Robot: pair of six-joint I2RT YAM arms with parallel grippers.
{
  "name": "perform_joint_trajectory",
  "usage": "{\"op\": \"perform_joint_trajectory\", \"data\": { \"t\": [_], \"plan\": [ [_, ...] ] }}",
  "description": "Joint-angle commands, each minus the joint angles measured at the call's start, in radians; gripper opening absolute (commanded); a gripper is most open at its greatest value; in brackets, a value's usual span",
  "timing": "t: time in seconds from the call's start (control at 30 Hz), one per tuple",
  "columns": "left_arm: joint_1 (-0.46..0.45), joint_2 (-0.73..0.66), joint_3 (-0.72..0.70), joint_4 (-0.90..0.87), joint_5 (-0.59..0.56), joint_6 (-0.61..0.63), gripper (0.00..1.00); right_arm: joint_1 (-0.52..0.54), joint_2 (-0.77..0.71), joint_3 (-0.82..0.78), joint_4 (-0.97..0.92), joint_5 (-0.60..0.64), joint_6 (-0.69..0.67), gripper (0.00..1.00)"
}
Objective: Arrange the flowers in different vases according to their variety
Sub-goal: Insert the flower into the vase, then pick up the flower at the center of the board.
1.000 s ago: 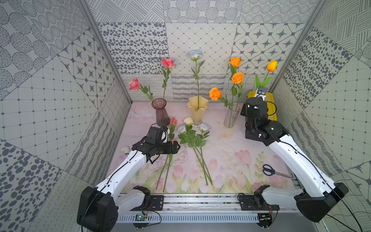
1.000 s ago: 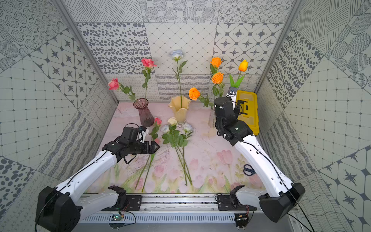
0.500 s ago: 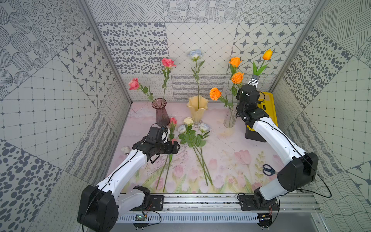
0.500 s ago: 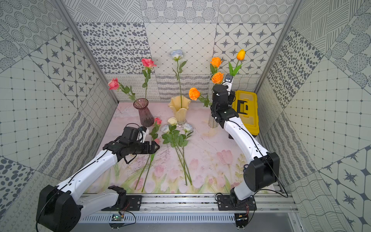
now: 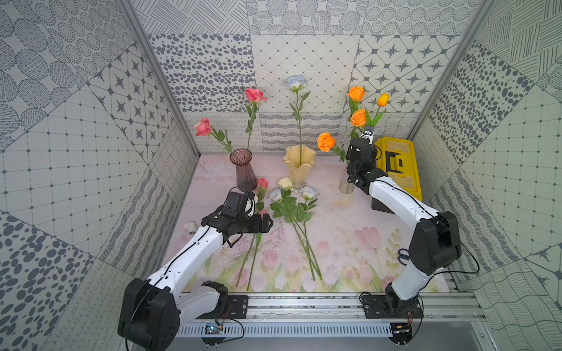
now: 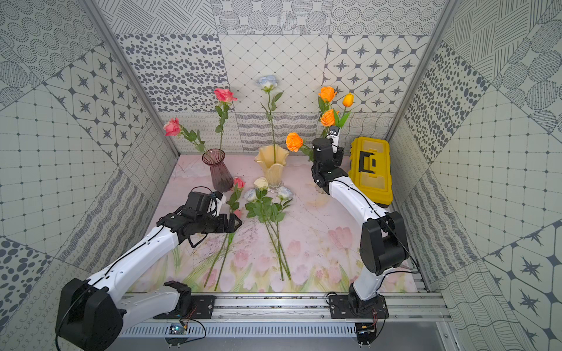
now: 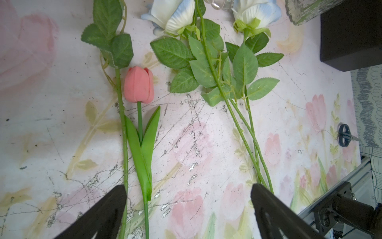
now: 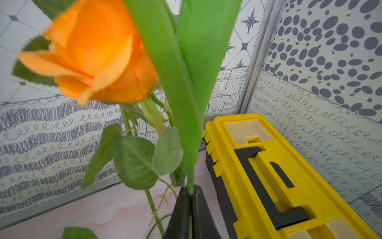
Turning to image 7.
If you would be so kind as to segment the pink tulip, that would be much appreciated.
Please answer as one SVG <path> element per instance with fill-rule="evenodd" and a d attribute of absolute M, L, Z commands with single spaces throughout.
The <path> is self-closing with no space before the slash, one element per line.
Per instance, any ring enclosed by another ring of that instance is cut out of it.
<path fill-rule="evenodd" d="M 124 96 L 127 101 L 137 104 L 138 127 L 127 118 L 127 140 L 133 157 L 134 166 L 140 183 L 145 220 L 145 238 L 149 238 L 148 202 L 152 199 L 152 157 L 160 119 L 161 108 L 157 107 L 149 119 L 146 129 L 143 128 L 142 104 L 151 103 L 154 99 L 153 73 L 148 68 L 132 67 L 124 82 Z"/>

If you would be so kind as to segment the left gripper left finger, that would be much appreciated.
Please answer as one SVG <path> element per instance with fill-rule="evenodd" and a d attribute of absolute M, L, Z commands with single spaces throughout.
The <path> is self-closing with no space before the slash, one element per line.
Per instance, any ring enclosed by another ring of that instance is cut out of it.
<path fill-rule="evenodd" d="M 126 206 L 123 185 L 115 186 L 57 239 L 115 239 Z"/>

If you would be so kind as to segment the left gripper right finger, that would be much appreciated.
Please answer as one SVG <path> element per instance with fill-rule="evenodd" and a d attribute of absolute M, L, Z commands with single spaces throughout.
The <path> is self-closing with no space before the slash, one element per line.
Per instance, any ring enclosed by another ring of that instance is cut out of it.
<path fill-rule="evenodd" d="M 263 239 L 323 239 L 317 231 L 261 184 L 253 184 L 251 201 Z"/>

